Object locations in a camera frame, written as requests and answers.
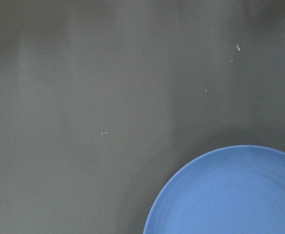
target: blue plastic plate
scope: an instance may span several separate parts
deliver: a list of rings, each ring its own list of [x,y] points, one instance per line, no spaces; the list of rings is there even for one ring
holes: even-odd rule
[[[241,145],[194,159],[164,186],[144,234],[285,234],[285,153]]]

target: white speck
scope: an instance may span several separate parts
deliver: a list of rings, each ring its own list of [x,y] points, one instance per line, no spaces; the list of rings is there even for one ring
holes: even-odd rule
[[[236,44],[235,47],[236,47],[236,49],[237,49],[238,51],[241,51],[241,50],[242,50],[241,47],[240,47],[238,44]]]

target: round blue dish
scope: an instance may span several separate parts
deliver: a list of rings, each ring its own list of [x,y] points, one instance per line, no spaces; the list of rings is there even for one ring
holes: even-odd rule
[[[285,153],[240,145],[181,168],[157,196],[144,234],[285,234]]]

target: gray table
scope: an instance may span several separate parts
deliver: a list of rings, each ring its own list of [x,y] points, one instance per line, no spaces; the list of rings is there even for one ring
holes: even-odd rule
[[[236,144],[285,151],[285,1],[0,0],[0,234],[142,233]]]

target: blue plate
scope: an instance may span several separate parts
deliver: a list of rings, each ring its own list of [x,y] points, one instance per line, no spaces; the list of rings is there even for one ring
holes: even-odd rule
[[[164,186],[144,234],[285,234],[285,153],[241,145],[194,159]]]

